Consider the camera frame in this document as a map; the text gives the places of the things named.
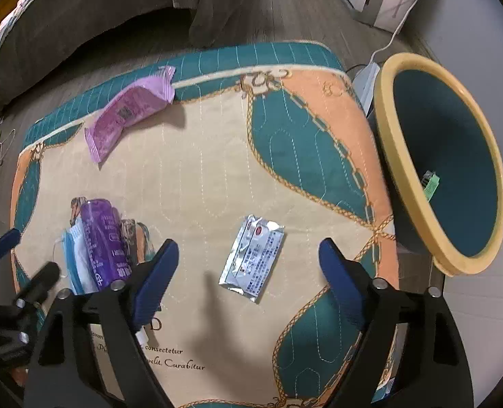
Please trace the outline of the purple spray bottle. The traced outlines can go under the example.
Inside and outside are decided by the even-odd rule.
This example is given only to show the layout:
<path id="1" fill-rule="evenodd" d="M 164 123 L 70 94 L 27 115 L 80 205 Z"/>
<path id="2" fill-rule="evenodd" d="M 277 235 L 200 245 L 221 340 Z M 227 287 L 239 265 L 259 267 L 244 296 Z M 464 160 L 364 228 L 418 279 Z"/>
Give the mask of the purple spray bottle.
<path id="1" fill-rule="evenodd" d="M 87 200 L 80 214 L 89 263 L 96 286 L 102 290 L 131 275 L 121 238 L 118 211 L 106 199 Z"/>

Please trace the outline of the blue face mask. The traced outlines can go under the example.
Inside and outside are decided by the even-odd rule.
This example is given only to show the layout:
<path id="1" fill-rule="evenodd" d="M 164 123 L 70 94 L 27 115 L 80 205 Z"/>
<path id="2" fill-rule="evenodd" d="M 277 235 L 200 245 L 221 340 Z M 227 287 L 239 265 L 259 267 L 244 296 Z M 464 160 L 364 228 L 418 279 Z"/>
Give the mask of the blue face mask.
<path id="1" fill-rule="evenodd" d="M 75 295 L 96 292 L 98 287 L 89 261 L 83 222 L 80 217 L 70 228 L 63 231 L 61 237 L 55 242 L 55 246 L 57 245 L 61 245 L 64 261 L 61 277 L 69 281 L 72 292 Z"/>

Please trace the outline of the pink plastic wrapper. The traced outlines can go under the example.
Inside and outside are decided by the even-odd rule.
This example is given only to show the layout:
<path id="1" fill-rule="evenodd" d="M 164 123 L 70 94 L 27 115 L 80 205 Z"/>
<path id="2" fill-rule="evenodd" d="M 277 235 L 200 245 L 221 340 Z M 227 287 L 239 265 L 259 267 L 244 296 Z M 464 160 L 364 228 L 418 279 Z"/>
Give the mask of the pink plastic wrapper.
<path id="1" fill-rule="evenodd" d="M 172 78 L 176 67 L 161 66 L 154 75 L 139 78 L 118 92 L 102 109 L 95 122 L 84 129 L 90 156 L 103 163 L 122 132 L 167 108 L 175 98 Z"/>

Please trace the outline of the green wrapper in bin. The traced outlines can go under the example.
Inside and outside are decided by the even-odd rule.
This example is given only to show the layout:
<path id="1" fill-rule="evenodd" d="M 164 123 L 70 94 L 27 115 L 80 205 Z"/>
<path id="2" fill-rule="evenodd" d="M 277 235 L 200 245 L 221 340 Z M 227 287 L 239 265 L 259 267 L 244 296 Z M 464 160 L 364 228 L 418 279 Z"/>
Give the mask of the green wrapper in bin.
<path id="1" fill-rule="evenodd" d="M 436 193 L 439 184 L 440 177 L 434 171 L 427 170 L 422 176 L 421 185 L 428 202 L 433 198 L 433 195 Z"/>

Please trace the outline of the teal bin with yellow rim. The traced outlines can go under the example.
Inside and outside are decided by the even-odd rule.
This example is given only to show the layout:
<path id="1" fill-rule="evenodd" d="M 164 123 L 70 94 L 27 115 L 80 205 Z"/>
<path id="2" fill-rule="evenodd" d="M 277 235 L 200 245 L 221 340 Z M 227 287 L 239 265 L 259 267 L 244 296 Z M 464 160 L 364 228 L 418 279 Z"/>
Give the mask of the teal bin with yellow rim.
<path id="1" fill-rule="evenodd" d="M 398 242 L 448 276 L 486 270 L 503 242 L 503 159 L 477 101 L 442 65 L 397 53 L 381 68 L 369 119 Z M 428 202 L 427 170 L 440 177 Z"/>

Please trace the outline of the horse print quilted cushion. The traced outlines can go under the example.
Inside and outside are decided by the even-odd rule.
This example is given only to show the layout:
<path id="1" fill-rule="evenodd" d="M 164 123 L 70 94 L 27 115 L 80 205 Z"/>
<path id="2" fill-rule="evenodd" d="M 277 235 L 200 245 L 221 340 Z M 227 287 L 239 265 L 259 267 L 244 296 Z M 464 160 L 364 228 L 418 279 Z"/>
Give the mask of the horse print quilted cushion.
<path id="1" fill-rule="evenodd" d="M 11 224 L 16 286 L 53 255 L 76 197 L 105 198 L 179 246 L 144 347 L 179 407 L 320 407 L 359 341 L 318 262 L 333 239 L 371 276 L 398 281 L 394 222 L 372 132 L 350 80 L 315 42 L 263 42 L 169 60 L 176 100 L 125 132 L 102 165 L 84 129 L 159 65 L 111 78 L 26 132 Z M 218 284 L 242 220 L 285 227 L 257 303 Z"/>

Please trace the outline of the white power strip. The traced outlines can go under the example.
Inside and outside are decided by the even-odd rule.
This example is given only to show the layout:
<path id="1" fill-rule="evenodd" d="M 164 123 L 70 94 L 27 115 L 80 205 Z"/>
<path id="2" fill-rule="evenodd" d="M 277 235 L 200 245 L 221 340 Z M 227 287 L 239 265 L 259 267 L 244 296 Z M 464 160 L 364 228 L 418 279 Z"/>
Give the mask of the white power strip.
<path id="1" fill-rule="evenodd" d="M 372 106 L 375 81 L 380 69 L 380 65 L 375 62 L 370 62 L 359 70 L 352 82 L 354 91 L 365 115 L 369 114 Z"/>

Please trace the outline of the bed with brown cover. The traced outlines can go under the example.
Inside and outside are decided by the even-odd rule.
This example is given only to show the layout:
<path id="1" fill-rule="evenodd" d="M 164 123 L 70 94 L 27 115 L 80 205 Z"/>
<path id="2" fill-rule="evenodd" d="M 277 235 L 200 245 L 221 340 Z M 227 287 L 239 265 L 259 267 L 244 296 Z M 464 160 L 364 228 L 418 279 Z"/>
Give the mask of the bed with brown cover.
<path id="1" fill-rule="evenodd" d="M 0 47 L 0 113 L 83 43 L 165 7 L 190 9 L 195 47 L 212 45 L 243 0 L 34 0 Z"/>

